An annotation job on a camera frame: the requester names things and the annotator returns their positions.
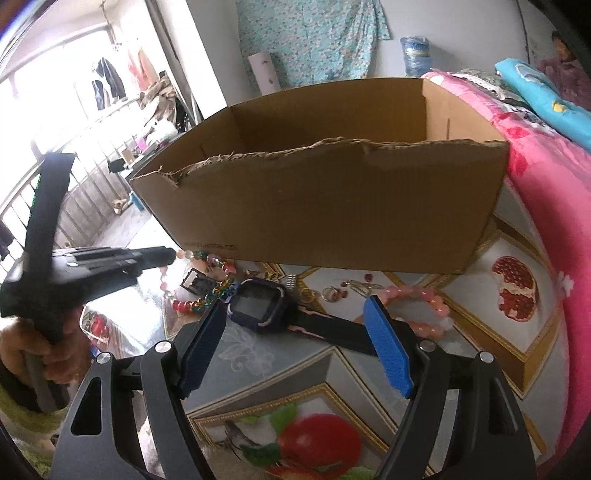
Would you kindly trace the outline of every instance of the person's hand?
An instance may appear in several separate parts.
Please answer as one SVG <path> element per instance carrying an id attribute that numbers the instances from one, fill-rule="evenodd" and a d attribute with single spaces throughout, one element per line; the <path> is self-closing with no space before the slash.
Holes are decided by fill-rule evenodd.
<path id="1" fill-rule="evenodd" d="M 22 383 L 31 385 L 24 352 L 42 358 L 45 378 L 67 384 L 86 375 L 90 367 L 90 342 L 79 326 L 82 307 L 66 313 L 64 336 L 52 345 L 27 320 L 15 319 L 0 330 L 0 360 Z"/>

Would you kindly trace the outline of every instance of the colorful beaded bracelet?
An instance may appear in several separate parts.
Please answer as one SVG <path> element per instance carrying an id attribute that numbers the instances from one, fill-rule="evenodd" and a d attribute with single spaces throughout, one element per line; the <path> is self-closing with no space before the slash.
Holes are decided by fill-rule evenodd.
<path id="1" fill-rule="evenodd" d="M 412 298 L 426 301 L 435 311 L 435 314 L 441 318 L 439 323 L 431 325 L 424 322 L 406 322 L 406 320 L 400 317 L 396 318 L 397 320 L 408 323 L 410 328 L 413 329 L 413 332 L 421 338 L 439 340 L 446 330 L 453 328 L 453 319 L 449 317 L 449 307 L 445 305 L 443 298 L 435 295 L 435 292 L 430 288 L 411 287 L 408 285 L 397 287 L 396 285 L 390 285 L 384 290 L 381 290 L 377 296 L 384 306 L 395 299 Z"/>
<path id="2" fill-rule="evenodd" d="M 164 298 L 170 302 L 173 310 L 181 314 L 202 312 L 206 310 L 215 299 L 226 298 L 230 295 L 236 275 L 236 268 L 233 265 L 230 265 L 217 255 L 208 255 L 207 252 L 197 252 L 197 254 L 195 254 L 192 250 L 179 250 L 177 252 L 177 258 L 187 258 L 190 261 L 195 259 L 202 260 L 207 262 L 207 265 L 221 268 L 226 274 L 226 277 L 222 281 L 217 282 L 217 285 L 212 289 L 211 293 L 208 293 L 203 298 L 195 301 L 180 301 L 176 299 L 174 292 L 168 289 L 168 284 L 165 281 L 167 267 L 161 267 L 160 272 L 162 273 L 162 276 L 160 277 L 160 290 L 164 292 Z"/>

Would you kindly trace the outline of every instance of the cardboard box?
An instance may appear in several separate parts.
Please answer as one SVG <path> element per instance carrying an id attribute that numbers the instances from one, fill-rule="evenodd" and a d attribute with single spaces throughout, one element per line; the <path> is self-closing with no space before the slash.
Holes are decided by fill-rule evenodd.
<path id="1" fill-rule="evenodd" d="M 501 187 L 502 140 L 428 80 L 349 80 L 226 108 L 156 155 L 131 185 L 185 249 L 459 273 Z"/>

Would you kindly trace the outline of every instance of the jacket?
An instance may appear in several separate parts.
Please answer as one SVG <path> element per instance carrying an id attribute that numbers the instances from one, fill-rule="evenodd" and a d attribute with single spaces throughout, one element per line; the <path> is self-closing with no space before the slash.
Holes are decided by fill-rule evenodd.
<path id="1" fill-rule="evenodd" d="M 113 99 L 126 97 L 123 81 L 109 60 L 104 57 L 101 58 L 96 67 L 96 72 L 109 84 Z"/>

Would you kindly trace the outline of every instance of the pink blanket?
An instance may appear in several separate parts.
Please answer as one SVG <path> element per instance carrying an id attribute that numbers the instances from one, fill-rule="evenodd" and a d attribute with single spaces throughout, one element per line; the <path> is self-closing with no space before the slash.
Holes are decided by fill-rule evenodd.
<path id="1" fill-rule="evenodd" d="M 462 79 L 431 79 L 464 100 L 511 143 L 508 175 L 530 211 L 564 292 L 569 401 L 556 445 L 561 456 L 591 410 L 591 155 L 525 109 Z"/>

